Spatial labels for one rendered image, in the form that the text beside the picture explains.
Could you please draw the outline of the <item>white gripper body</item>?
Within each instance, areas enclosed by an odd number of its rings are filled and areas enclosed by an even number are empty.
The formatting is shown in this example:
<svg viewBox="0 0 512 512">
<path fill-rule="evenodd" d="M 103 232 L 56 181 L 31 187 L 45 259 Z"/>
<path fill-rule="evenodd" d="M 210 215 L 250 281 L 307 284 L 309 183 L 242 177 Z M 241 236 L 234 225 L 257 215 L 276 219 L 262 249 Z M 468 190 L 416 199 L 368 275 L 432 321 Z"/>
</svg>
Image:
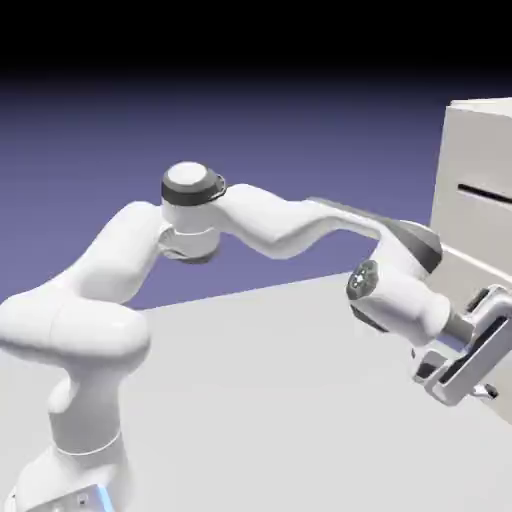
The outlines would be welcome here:
<svg viewBox="0 0 512 512">
<path fill-rule="evenodd" d="M 512 293 L 498 285 L 484 289 L 460 320 L 469 330 L 451 335 L 455 352 L 424 355 L 424 366 L 431 369 L 424 389 L 446 406 L 472 396 L 475 386 L 490 384 L 490 373 L 512 352 Z"/>
</svg>

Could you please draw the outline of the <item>white cabinet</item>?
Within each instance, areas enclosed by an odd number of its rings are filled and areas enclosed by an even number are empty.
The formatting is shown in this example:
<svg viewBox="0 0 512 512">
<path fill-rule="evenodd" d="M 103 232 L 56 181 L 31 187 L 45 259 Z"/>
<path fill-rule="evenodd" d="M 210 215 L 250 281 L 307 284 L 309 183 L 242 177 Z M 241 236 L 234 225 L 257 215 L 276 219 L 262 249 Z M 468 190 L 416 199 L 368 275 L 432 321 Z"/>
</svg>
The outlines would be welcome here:
<svg viewBox="0 0 512 512">
<path fill-rule="evenodd" d="M 413 380 L 447 407 L 481 400 L 512 426 L 512 98 L 446 109 L 430 229 L 436 269 L 417 285 Z"/>
</svg>

